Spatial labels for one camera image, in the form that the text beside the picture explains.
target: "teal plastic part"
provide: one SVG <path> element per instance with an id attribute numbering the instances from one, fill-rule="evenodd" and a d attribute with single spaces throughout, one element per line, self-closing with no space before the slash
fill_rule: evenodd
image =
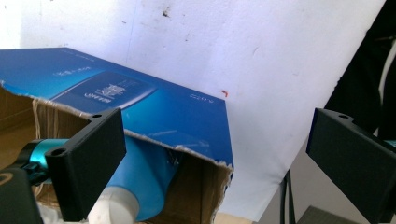
<path id="1" fill-rule="evenodd" d="M 45 154 L 48 150 L 59 147 L 67 142 L 68 139 L 45 139 L 38 143 L 30 156 L 30 161 L 37 161 L 43 168 L 48 169 Z"/>

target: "black bracket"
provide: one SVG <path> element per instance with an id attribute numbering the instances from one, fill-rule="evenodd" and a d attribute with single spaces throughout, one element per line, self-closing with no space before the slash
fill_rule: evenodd
<path id="1" fill-rule="evenodd" d="M 306 153 L 370 223 L 391 222 L 396 211 L 396 148 L 353 120 L 316 109 Z"/>
<path id="2" fill-rule="evenodd" d="M 62 146 L 46 153 L 64 221 L 87 218 L 126 153 L 119 108 L 95 114 L 88 122 Z M 0 171 L 0 223 L 41 223 L 40 218 L 35 222 L 39 214 L 27 173 L 34 173 L 36 167 L 26 163 L 29 153 L 24 150 L 13 165 Z"/>

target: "black cable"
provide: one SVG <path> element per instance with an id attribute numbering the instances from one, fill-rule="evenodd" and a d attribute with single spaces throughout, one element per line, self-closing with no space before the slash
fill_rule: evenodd
<path id="1" fill-rule="evenodd" d="M 287 188 L 287 180 L 286 177 L 283 178 L 282 183 L 280 184 L 280 224 L 285 224 L 285 202 L 286 202 L 286 188 Z"/>
<path id="2" fill-rule="evenodd" d="M 290 170 L 286 173 L 283 181 L 281 183 L 281 192 L 280 192 L 280 224 L 285 224 L 285 205 L 286 205 L 286 191 L 289 186 L 289 224 L 296 224 L 295 214 L 294 214 L 294 201 L 293 201 L 293 193 L 291 190 L 291 174 Z"/>
<path id="3" fill-rule="evenodd" d="M 286 179 L 289 184 L 289 224 L 296 223 L 296 217 L 294 214 L 294 201 L 293 201 L 293 192 L 291 190 L 291 173 L 290 170 L 286 173 Z"/>

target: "wall stain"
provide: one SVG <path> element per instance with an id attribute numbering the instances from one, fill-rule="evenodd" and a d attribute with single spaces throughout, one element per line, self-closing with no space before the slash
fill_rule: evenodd
<path id="1" fill-rule="evenodd" d="M 169 9 L 170 7 L 167 7 L 166 10 L 163 11 L 163 16 L 169 18 Z"/>
<path id="2" fill-rule="evenodd" d="M 228 91 L 221 91 L 222 93 L 224 93 L 224 96 L 227 98 L 228 97 Z"/>

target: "white bottle cap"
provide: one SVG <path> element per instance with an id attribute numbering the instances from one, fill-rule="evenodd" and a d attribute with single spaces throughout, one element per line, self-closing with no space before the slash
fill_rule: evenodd
<path id="1" fill-rule="evenodd" d="M 107 187 L 88 214 L 90 224 L 131 224 L 139 212 L 136 197 L 128 190 Z"/>

